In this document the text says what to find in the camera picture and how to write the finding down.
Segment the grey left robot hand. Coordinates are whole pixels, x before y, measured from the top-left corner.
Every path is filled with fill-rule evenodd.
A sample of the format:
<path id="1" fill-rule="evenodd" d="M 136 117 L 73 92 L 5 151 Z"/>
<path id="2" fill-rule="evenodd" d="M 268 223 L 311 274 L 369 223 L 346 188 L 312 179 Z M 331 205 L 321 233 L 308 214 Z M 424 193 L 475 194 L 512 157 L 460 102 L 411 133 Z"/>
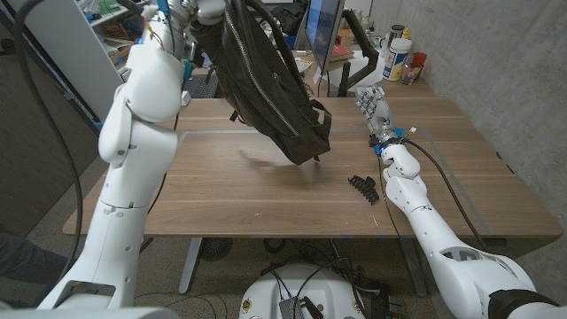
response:
<path id="1" fill-rule="evenodd" d="M 212 26 L 224 19 L 225 8 L 224 0 L 196 0 L 192 20 L 201 25 Z"/>

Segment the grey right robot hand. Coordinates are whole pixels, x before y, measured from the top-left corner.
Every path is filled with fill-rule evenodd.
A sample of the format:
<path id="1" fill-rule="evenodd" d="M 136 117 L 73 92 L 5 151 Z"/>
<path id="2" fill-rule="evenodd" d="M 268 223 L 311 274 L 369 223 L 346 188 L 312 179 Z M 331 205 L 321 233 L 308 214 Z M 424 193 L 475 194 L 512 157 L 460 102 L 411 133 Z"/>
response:
<path id="1" fill-rule="evenodd" d="M 392 112 L 385 99 L 384 89 L 376 83 L 356 90 L 358 108 L 368 121 L 368 128 L 380 143 L 398 135 L 392 125 Z"/>

